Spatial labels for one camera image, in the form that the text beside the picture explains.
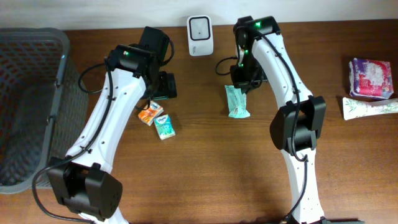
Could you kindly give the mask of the mint green wipes pouch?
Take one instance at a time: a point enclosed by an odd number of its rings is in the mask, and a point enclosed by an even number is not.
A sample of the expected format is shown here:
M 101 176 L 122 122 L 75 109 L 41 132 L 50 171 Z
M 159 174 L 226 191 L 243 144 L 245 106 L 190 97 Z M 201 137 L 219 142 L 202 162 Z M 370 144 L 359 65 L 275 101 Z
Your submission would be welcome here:
M 230 118 L 250 117 L 250 113 L 246 109 L 246 94 L 242 93 L 240 88 L 235 88 L 233 85 L 225 85 L 224 88 L 226 90 L 226 97 L 228 102 L 228 116 Z

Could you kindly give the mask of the orange Kleenex tissue pack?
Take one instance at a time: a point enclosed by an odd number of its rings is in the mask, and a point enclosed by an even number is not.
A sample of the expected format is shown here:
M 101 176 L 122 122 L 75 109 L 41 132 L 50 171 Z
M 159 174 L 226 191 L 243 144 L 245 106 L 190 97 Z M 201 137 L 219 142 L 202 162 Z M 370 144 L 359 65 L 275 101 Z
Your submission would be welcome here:
M 151 126 L 156 117 L 160 116 L 164 112 L 164 108 L 157 102 L 151 101 L 149 106 L 139 112 L 137 117 L 146 125 Z

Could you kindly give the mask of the teal Kleenex tissue pack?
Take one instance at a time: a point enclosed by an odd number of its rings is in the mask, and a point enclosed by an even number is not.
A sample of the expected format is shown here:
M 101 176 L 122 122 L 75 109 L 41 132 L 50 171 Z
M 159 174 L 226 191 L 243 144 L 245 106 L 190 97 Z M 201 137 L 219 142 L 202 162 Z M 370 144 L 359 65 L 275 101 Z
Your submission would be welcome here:
M 168 114 L 157 117 L 154 120 L 154 124 L 161 140 L 168 139 L 176 135 Z

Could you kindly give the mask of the white leaf-print tube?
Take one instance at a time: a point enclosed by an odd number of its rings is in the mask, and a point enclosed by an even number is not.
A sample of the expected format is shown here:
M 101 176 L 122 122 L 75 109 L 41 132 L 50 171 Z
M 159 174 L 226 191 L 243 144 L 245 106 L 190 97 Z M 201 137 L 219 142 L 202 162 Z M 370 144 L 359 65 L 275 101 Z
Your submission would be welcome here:
M 397 98 L 366 102 L 344 97 L 342 102 L 343 118 L 345 120 L 379 114 L 397 113 Z

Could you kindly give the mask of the red purple pad package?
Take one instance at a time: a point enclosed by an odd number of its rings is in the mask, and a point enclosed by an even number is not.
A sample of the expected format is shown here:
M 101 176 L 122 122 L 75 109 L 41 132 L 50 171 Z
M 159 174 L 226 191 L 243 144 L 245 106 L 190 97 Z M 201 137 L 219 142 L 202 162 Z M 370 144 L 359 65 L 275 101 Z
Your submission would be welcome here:
M 391 64 L 382 60 L 354 58 L 349 62 L 349 94 L 386 100 L 394 92 Z

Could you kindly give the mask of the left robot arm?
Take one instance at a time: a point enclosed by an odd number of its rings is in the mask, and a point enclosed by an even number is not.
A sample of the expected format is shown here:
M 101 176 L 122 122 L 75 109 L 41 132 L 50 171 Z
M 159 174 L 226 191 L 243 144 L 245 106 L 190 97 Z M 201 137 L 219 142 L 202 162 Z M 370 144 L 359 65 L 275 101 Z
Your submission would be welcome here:
M 175 98 L 171 73 L 161 70 L 174 44 L 162 30 L 145 27 L 137 44 L 118 45 L 105 57 L 106 78 L 91 116 L 63 159 L 52 157 L 45 174 L 56 201 L 83 223 L 126 223 L 119 203 L 123 185 L 111 175 L 114 156 L 140 100 Z

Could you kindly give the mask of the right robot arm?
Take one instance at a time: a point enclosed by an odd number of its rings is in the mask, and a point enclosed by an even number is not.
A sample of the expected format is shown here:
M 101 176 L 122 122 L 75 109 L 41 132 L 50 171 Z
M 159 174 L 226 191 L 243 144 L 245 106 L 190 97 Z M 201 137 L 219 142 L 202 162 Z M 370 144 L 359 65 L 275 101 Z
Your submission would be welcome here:
M 237 59 L 230 68 L 233 85 L 247 93 L 268 82 L 277 103 L 270 135 L 284 158 L 292 193 L 292 207 L 280 222 L 331 223 L 320 203 L 315 172 L 317 141 L 326 112 L 324 98 L 314 96 L 302 82 L 274 17 L 241 17 L 233 34 Z

